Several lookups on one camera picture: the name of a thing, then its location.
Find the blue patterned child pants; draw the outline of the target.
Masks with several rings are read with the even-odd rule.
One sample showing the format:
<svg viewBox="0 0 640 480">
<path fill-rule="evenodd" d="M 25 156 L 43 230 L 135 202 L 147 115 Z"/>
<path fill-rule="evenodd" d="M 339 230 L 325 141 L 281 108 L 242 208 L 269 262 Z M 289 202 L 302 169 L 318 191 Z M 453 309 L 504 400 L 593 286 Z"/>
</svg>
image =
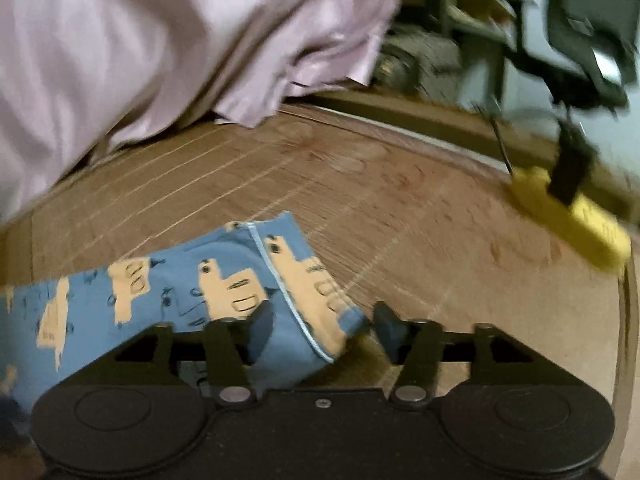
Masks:
<svg viewBox="0 0 640 480">
<path fill-rule="evenodd" d="M 336 361 L 366 315 L 314 254 L 292 214 L 231 222 L 154 254 L 1 291 L 1 382 L 25 410 L 49 388 L 142 330 L 183 333 L 261 318 L 248 378 L 264 391 Z"/>
</svg>

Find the yellow power strip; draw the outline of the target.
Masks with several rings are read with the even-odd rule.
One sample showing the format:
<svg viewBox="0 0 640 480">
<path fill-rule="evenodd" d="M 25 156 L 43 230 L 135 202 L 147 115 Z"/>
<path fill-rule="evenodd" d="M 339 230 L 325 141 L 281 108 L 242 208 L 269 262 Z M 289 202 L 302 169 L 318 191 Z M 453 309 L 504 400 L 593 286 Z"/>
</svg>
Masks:
<svg viewBox="0 0 640 480">
<path fill-rule="evenodd" d="M 515 167 L 511 190 L 538 222 L 602 272 L 618 278 L 631 257 L 631 239 L 616 218 L 578 192 L 570 206 L 548 193 L 551 183 L 544 168 Z"/>
</svg>

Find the black power adapter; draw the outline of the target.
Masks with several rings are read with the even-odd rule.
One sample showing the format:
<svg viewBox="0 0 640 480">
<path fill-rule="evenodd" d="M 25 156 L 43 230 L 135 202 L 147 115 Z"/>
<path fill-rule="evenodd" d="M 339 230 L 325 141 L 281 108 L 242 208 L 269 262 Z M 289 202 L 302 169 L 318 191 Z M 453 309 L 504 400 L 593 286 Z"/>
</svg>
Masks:
<svg viewBox="0 0 640 480">
<path fill-rule="evenodd" d="M 560 119 L 559 128 L 558 158 L 550 172 L 547 192 L 569 207 L 590 176 L 598 152 L 581 125 Z"/>
</svg>

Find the dark desk furniture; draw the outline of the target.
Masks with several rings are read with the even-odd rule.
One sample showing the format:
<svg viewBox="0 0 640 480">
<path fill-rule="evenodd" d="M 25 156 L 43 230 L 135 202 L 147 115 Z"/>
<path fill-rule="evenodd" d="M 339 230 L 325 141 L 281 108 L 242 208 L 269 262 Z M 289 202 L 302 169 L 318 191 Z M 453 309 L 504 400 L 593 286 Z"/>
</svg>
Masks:
<svg viewBox="0 0 640 480">
<path fill-rule="evenodd" d="M 500 107 L 515 11 L 506 0 L 401 0 L 372 87 L 464 108 Z"/>
</svg>

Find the pink satin bed sheet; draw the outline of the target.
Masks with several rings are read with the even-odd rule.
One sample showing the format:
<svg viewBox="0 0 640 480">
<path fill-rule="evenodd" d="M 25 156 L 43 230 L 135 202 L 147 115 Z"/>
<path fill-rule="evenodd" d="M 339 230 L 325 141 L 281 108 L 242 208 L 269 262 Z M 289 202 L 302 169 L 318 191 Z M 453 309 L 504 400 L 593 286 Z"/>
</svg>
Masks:
<svg viewBox="0 0 640 480">
<path fill-rule="evenodd" d="M 1 0 L 1 215 L 207 113 L 366 84 L 399 0 Z"/>
</svg>

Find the black office chair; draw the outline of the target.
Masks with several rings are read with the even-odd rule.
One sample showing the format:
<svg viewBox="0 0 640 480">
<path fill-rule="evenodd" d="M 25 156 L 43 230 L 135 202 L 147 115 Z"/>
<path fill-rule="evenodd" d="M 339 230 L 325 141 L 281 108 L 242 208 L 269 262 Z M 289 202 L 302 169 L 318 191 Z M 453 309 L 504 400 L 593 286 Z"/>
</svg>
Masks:
<svg viewBox="0 0 640 480">
<path fill-rule="evenodd" d="M 553 104 L 612 113 L 628 106 L 626 88 L 638 81 L 639 0 L 547 0 L 548 44 L 577 64 L 578 73 L 529 54 L 526 0 L 506 1 L 515 13 L 515 47 L 503 53 L 517 70 L 544 81 Z"/>
</svg>

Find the wooden bed frame edge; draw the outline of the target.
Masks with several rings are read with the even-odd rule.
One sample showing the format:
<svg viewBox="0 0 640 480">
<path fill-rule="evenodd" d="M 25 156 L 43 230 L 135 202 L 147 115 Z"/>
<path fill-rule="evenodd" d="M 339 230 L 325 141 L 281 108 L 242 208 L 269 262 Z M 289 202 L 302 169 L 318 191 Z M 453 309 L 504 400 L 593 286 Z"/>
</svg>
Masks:
<svg viewBox="0 0 640 480">
<path fill-rule="evenodd" d="M 456 144 L 495 159 L 500 157 L 491 125 L 480 114 L 459 107 L 347 90 L 320 92 L 302 98 L 291 98 L 289 101 L 372 119 Z M 513 165 L 552 168 L 558 152 L 555 140 L 515 129 L 505 122 L 499 128 Z M 605 166 L 603 162 L 597 162 L 582 189 L 587 196 L 618 218 L 632 224 L 639 222 L 637 178 L 622 170 Z"/>
</svg>

